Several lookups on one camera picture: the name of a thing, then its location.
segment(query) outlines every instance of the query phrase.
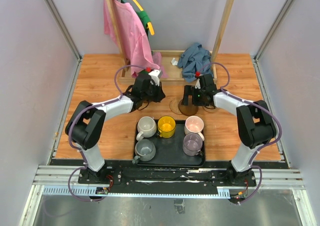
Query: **drying tray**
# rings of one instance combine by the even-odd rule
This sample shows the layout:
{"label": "drying tray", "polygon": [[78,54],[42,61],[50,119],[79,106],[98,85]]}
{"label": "drying tray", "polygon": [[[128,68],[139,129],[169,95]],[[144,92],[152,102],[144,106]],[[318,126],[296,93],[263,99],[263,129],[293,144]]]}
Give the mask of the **drying tray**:
{"label": "drying tray", "polygon": [[[155,166],[155,167],[186,167],[197,168],[201,167],[206,161],[205,142],[203,142],[202,149],[196,156],[188,156],[183,151],[183,142],[185,138],[185,120],[175,120],[175,133],[171,138],[163,138],[157,136],[157,133],[149,138],[156,149],[153,159],[150,161],[139,161],[137,165],[140,166]],[[135,145],[138,142],[136,137],[138,129],[135,127],[135,137],[133,145],[133,158],[135,154]]]}

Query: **wooden pole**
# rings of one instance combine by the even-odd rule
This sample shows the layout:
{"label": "wooden pole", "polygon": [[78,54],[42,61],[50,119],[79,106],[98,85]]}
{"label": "wooden pole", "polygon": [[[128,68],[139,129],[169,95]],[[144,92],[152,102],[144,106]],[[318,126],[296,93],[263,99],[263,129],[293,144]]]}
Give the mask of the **wooden pole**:
{"label": "wooden pole", "polygon": [[121,37],[120,31],[119,31],[114,0],[105,0],[105,1],[106,1],[106,5],[108,6],[109,13],[110,13],[111,22],[112,22],[113,30],[114,30],[114,34],[115,34],[115,39],[116,39],[116,42],[117,42],[118,48],[119,48],[119,53],[120,53],[121,57],[123,58],[123,63],[125,65],[127,65],[129,60],[126,58],[125,47],[124,47],[122,37]]}
{"label": "wooden pole", "polygon": [[[214,62],[216,60],[217,55],[218,55],[218,51],[219,51],[219,48],[220,48],[222,37],[224,36],[225,29],[226,29],[226,26],[227,26],[227,22],[228,22],[229,15],[230,15],[230,12],[231,12],[233,4],[234,4],[234,0],[226,0],[226,2],[225,2],[222,18],[221,18],[221,21],[220,21],[219,30],[218,30],[218,33],[216,35],[215,42],[214,42],[214,47],[213,47],[212,54],[211,54],[211,62]],[[216,66],[213,65],[211,69],[212,69],[213,75],[214,75],[214,79],[213,80],[215,81],[215,83],[217,83]]]}

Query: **pink cloth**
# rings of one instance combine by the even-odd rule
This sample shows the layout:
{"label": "pink cloth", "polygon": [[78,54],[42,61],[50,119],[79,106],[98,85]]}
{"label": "pink cloth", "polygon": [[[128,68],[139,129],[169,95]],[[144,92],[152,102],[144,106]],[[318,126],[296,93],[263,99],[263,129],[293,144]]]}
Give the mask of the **pink cloth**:
{"label": "pink cloth", "polygon": [[[161,65],[161,53],[151,54],[148,36],[144,26],[134,11],[130,3],[121,3],[114,1],[115,13],[117,14],[119,33],[124,45],[125,56],[130,59],[130,64],[151,69],[161,69],[163,78],[167,78],[164,67]],[[115,31],[112,25],[110,13],[106,1],[104,0],[104,33],[110,35],[115,44],[117,44]],[[137,76],[142,69],[131,67],[131,75]]]}

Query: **wooden table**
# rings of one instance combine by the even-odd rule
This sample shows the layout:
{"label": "wooden table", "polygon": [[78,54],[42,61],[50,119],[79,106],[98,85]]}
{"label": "wooden table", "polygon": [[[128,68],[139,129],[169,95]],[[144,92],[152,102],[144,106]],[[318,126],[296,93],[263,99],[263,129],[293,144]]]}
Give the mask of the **wooden table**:
{"label": "wooden table", "polygon": [[[262,99],[256,73],[248,54],[218,54],[216,61],[224,64],[230,72],[231,81],[226,88],[228,91],[253,101]],[[114,84],[114,75],[116,70],[123,66],[121,62],[117,54],[84,56],[64,127],[80,101],[101,102],[119,95]],[[218,87],[227,81],[226,72],[219,66],[217,66],[217,78]],[[122,91],[127,87],[128,85],[120,85]],[[99,148],[105,159],[132,159],[136,124],[141,117],[150,116],[159,119],[161,116],[169,115],[177,120],[187,118],[182,114],[174,114],[169,108],[172,99],[183,97],[184,86],[163,85],[162,88],[166,97],[161,103],[152,102],[142,111],[119,115],[104,123]],[[223,109],[206,112],[202,107],[199,108],[197,116],[202,118],[205,124],[206,160],[231,160],[240,145],[237,118]],[[55,157],[60,159],[81,157],[69,146],[68,137],[64,132]],[[281,156],[274,144],[263,149],[256,159],[278,161]]]}

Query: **cup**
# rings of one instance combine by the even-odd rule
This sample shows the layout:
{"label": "cup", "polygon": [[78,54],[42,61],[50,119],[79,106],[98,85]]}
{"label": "cup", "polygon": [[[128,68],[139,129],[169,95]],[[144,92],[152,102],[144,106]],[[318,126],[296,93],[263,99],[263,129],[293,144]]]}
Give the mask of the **cup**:
{"label": "cup", "polygon": [[205,141],[205,136],[201,133],[201,131],[204,129],[205,123],[204,121],[199,118],[198,116],[190,116],[186,119],[185,125],[184,125],[184,133],[190,134],[198,134],[202,141]]}
{"label": "cup", "polygon": [[183,152],[189,156],[196,156],[201,151],[203,140],[199,134],[191,132],[183,139]]}
{"label": "cup", "polygon": [[176,131],[176,121],[173,117],[163,116],[158,121],[159,136],[165,139],[171,138]]}
{"label": "cup", "polygon": [[157,125],[152,117],[145,116],[140,118],[137,129],[139,133],[136,135],[136,140],[140,141],[143,138],[150,138],[155,135]]}
{"label": "cup", "polygon": [[141,161],[150,161],[156,155],[156,147],[149,139],[142,139],[137,142],[134,147],[135,157],[132,161],[133,164],[137,164]]}

